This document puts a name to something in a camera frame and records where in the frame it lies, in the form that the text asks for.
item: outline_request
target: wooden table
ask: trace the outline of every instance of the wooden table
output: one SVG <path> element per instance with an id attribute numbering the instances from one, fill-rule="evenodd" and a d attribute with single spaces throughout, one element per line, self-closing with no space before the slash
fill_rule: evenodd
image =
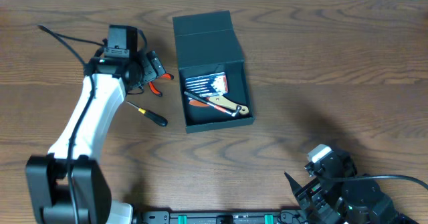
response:
<path id="1" fill-rule="evenodd" d="M 428 0 L 0 0 L 0 222 L 32 223 L 24 166 L 62 133 L 82 90 L 82 67 L 35 26 L 101 40 L 108 24 L 146 33 L 177 75 L 172 17 L 230 10 L 245 54 L 252 126 L 185 134 L 177 81 L 163 98 L 130 100 L 169 119 L 160 128 L 130 106 L 110 126 L 102 170 L 113 197 L 184 210 L 296 205 L 306 153 L 351 153 L 360 173 L 428 182 Z M 96 46 L 72 43 L 85 60 Z M 428 223 L 428 193 L 379 181 L 395 207 Z"/>

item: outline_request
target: red pliers handle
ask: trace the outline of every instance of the red pliers handle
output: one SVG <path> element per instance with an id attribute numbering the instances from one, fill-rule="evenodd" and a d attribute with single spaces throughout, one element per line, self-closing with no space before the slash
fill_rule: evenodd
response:
<path id="1" fill-rule="evenodd" d="M 166 73 L 159 78 L 166 79 L 166 80 L 173 80 L 174 75 Z M 162 92 L 156 89 L 153 82 L 149 82 L 148 86 L 150 87 L 150 90 L 152 91 L 153 94 L 155 94 L 156 96 L 162 97 Z"/>

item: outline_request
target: green connector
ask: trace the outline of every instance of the green connector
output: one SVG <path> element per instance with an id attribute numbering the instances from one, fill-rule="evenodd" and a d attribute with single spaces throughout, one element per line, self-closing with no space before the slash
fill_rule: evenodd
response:
<path id="1" fill-rule="evenodd" d="M 187 216 L 186 215 L 180 215 L 179 216 L 179 224 L 187 224 Z"/>
<path id="2" fill-rule="evenodd" d="M 274 224 L 274 216 L 273 215 L 265 215 L 265 224 Z"/>

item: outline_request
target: box lid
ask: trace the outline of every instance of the box lid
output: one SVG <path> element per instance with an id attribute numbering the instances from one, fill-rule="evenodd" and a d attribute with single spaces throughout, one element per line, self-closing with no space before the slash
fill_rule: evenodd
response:
<path id="1" fill-rule="evenodd" d="M 243 62 L 229 11 L 174 17 L 179 69 Z"/>

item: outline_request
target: black box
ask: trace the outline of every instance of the black box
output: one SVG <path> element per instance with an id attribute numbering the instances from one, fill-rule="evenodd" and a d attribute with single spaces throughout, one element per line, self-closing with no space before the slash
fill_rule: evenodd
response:
<path id="1" fill-rule="evenodd" d="M 229 11 L 174 17 L 175 47 L 179 65 L 180 91 L 186 132 L 194 133 L 253 124 L 241 46 L 233 31 Z M 249 108 L 249 114 L 232 117 L 212 107 L 189 105 L 183 94 L 185 80 L 225 72 L 229 92 L 224 96 Z"/>

